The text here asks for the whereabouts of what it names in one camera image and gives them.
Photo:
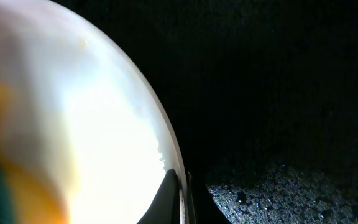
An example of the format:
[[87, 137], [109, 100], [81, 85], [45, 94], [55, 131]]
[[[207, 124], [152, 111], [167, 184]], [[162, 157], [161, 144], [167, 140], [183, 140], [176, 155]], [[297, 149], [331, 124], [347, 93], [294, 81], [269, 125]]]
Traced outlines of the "black round tray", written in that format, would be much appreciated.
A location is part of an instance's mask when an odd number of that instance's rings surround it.
[[358, 1], [63, 5], [138, 66], [231, 223], [358, 223]]

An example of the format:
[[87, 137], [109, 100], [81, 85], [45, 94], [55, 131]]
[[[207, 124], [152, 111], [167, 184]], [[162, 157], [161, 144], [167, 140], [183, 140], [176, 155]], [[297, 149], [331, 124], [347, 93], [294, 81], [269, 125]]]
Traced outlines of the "green yellow sponge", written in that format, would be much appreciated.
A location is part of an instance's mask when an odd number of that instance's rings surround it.
[[[0, 125], [8, 101], [8, 89], [0, 85]], [[0, 150], [0, 224], [67, 222], [56, 197]]]

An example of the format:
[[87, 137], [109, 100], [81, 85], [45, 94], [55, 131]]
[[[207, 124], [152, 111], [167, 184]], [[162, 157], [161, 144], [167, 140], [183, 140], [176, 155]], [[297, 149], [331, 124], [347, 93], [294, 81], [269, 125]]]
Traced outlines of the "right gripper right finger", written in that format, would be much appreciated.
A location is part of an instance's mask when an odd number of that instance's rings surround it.
[[202, 176], [187, 173], [197, 223], [231, 224], [215, 204]]

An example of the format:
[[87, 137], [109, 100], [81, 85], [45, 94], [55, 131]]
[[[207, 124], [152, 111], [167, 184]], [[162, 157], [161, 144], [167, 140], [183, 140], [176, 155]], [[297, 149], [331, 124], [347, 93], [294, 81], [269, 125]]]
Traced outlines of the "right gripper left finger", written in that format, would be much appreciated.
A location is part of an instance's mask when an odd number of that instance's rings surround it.
[[180, 194], [178, 177], [174, 169], [166, 172], [158, 191], [137, 224], [179, 224]]

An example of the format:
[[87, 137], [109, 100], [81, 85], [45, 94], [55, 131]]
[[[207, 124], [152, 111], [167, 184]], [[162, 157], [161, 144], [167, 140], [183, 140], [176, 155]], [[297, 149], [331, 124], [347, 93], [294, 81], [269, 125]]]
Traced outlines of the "pink plate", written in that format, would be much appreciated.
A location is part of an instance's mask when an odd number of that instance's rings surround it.
[[0, 0], [0, 150], [56, 197], [67, 224], [137, 223], [168, 170], [188, 184], [169, 118], [102, 31], [52, 1]]

